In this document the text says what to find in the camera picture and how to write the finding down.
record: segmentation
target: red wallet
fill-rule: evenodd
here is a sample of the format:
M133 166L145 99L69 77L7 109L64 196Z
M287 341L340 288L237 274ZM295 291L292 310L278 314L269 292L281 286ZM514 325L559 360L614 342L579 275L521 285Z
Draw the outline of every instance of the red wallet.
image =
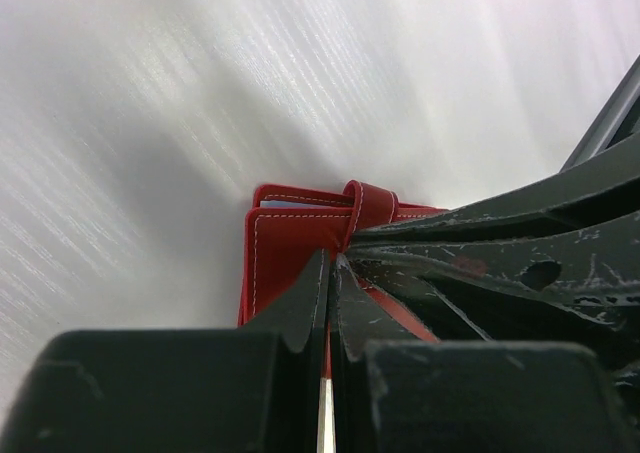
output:
M352 180L342 194L282 185L256 189L245 224L245 270L238 325L266 308L298 277L319 248L333 257L362 228L433 216L441 211L400 203L389 190ZM370 296L416 336L433 335L404 305L361 280Z

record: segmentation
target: white surface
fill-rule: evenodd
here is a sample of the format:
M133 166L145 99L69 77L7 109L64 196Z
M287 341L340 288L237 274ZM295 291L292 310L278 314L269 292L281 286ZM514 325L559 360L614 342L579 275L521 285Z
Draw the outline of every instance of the white surface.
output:
M557 171L640 0L0 0L0 405L78 327L231 326L253 188Z

